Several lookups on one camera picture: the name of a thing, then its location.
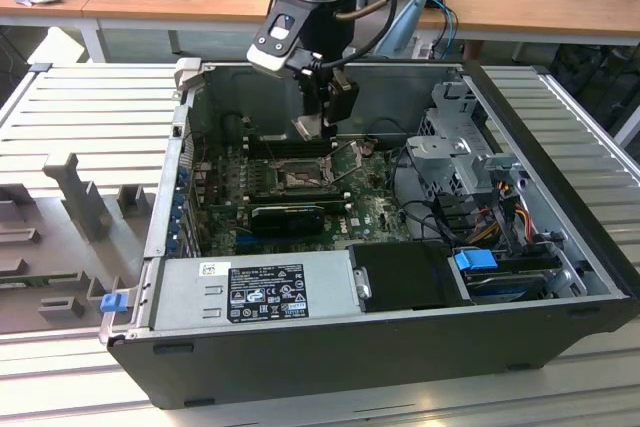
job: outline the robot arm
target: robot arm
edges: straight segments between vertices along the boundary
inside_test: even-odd
[[[294,124],[303,138],[331,137],[336,122],[351,115],[358,85],[343,72],[391,28],[398,0],[376,0],[358,8],[359,0],[275,0],[247,58],[259,70],[281,77],[293,71],[303,99]],[[384,25],[353,54],[342,53],[354,40],[355,22],[389,4]]]

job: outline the desk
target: desk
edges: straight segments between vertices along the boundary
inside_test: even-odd
[[[0,23],[80,28],[94,61],[106,61],[103,29],[255,32],[269,0],[63,0],[31,9],[0,2]],[[516,42],[635,45],[640,0],[447,0],[458,14],[458,38]],[[419,34],[442,29],[425,12]]]

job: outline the yellow wire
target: yellow wire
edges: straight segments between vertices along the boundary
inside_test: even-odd
[[[468,242],[470,244],[473,244],[474,242],[478,242],[479,240],[482,240],[482,239],[488,237],[489,235],[491,235],[496,229],[498,229],[498,227],[499,227],[498,223],[494,222],[489,227],[487,227],[485,230],[483,230],[482,232],[478,233],[475,237],[472,237],[471,239],[469,239]]]

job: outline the green circuit board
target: green circuit board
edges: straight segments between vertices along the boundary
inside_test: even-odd
[[[279,157],[282,149],[270,150],[268,158],[255,159],[229,148],[212,159],[203,202],[206,255],[342,250],[409,239],[387,188],[388,151],[374,150],[364,139],[342,141],[318,157]],[[251,231],[253,209],[291,205],[322,207],[322,232],[261,238]]]

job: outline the red wire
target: red wire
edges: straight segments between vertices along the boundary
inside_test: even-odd
[[[474,232],[476,232],[478,230],[478,223],[480,222],[480,216],[486,212],[490,212],[491,209],[489,207],[485,207],[484,209],[480,209],[480,212],[478,212],[478,215],[476,215],[476,228],[473,229]]]

